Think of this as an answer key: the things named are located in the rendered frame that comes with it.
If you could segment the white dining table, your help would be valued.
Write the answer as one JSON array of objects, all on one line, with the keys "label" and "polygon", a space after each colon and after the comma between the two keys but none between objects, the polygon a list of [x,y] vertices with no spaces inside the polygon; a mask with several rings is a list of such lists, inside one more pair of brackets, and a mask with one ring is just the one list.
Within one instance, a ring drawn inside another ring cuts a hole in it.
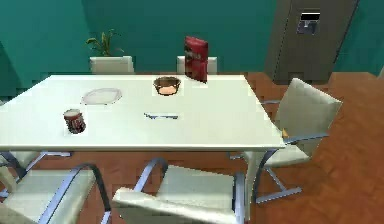
[{"label": "white dining table", "polygon": [[[172,96],[157,94],[151,75],[52,75],[0,106],[0,149],[101,151],[235,151],[252,124],[268,118],[241,75],[211,75],[207,84],[182,78]],[[117,88],[113,104],[85,105],[82,97]],[[79,109],[86,128],[69,132],[63,113]],[[177,114],[149,119],[143,113]]]}]

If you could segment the silver table knife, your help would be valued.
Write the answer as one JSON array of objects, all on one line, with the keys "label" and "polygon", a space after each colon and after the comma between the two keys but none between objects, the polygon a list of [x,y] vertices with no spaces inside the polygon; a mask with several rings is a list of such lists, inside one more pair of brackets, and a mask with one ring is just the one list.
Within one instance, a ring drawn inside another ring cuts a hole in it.
[{"label": "silver table knife", "polygon": [[179,116],[177,114],[159,114],[159,113],[143,113],[145,117],[149,119],[178,119]]}]

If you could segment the brown bowl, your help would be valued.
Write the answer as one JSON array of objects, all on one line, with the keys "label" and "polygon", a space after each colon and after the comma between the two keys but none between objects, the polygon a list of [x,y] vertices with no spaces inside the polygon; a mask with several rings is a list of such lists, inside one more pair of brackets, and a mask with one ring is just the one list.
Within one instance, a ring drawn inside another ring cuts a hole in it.
[{"label": "brown bowl", "polygon": [[178,92],[181,80],[173,76],[163,76],[153,82],[157,93],[162,96],[171,96]]}]

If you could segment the red cereal box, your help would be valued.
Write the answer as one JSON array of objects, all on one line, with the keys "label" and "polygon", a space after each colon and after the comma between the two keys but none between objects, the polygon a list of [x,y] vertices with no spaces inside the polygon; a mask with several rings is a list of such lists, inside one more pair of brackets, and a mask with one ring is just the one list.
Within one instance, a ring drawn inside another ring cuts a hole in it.
[{"label": "red cereal box", "polygon": [[186,36],[184,41],[185,74],[199,82],[207,82],[208,43]]}]

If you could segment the white plate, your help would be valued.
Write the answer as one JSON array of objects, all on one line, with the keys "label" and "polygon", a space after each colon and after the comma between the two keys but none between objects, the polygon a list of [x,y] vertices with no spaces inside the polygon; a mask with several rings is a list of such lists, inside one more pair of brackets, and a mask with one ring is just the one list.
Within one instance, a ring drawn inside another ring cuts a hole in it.
[{"label": "white plate", "polygon": [[122,92],[117,88],[100,88],[86,93],[81,100],[85,105],[113,104],[122,97]]}]

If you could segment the green house plant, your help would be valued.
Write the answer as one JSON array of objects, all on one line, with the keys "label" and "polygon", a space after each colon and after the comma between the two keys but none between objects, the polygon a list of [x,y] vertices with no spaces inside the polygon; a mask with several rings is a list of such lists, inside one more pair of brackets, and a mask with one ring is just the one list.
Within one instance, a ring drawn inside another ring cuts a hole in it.
[{"label": "green house plant", "polygon": [[96,51],[100,56],[111,57],[111,39],[114,36],[119,36],[114,29],[110,29],[107,32],[102,32],[99,39],[96,37],[88,38],[85,44],[90,47],[91,50]]}]

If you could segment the red and white can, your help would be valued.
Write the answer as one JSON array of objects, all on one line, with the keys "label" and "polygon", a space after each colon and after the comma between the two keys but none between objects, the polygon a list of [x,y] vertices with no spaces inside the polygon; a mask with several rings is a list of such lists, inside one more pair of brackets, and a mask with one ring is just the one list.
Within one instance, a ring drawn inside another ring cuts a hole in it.
[{"label": "red and white can", "polygon": [[79,134],[85,130],[86,124],[79,109],[69,109],[63,113],[63,116],[70,133]]}]

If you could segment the grey fridge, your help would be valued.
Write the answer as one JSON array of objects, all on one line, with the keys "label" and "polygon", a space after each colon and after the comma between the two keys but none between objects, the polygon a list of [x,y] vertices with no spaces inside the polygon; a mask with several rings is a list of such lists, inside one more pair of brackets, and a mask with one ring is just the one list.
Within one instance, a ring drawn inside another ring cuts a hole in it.
[{"label": "grey fridge", "polygon": [[264,73],[328,82],[360,0],[277,0]]}]

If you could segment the white chair with metal frame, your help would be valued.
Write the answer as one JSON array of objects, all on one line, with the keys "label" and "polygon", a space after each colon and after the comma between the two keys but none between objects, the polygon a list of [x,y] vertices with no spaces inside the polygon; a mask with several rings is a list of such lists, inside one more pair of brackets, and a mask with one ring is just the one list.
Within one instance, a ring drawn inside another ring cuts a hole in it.
[{"label": "white chair with metal frame", "polygon": [[[342,102],[294,78],[283,98],[274,102],[278,110],[274,120],[265,117],[252,124],[252,131],[241,149],[240,157],[247,164],[247,173],[236,177],[235,196],[245,204],[257,204],[283,198],[301,191],[287,188],[273,172],[284,167],[307,162],[335,119]],[[259,196],[262,172],[267,172],[279,190]]]},{"label": "white chair with metal frame", "polygon": [[16,181],[19,181],[43,157],[70,157],[71,155],[71,152],[0,151],[0,165],[12,167],[17,173]]},{"label": "white chair with metal frame", "polygon": [[128,74],[134,72],[131,56],[90,57],[89,62],[93,74]]},{"label": "white chair with metal frame", "polygon": [[112,199],[126,224],[245,224],[245,176],[234,176],[151,160],[135,187]]},{"label": "white chair with metal frame", "polygon": [[0,202],[0,224],[76,224],[94,184],[104,206],[100,224],[109,224],[111,206],[96,165],[83,163],[71,170],[31,170],[18,183],[0,170],[0,180],[10,187]]},{"label": "white chair with metal frame", "polygon": [[[185,73],[185,57],[178,56],[176,59],[177,64],[177,73],[184,74]],[[216,74],[218,68],[218,58],[217,57],[209,57],[208,65],[207,65],[207,73],[208,74]]]}]

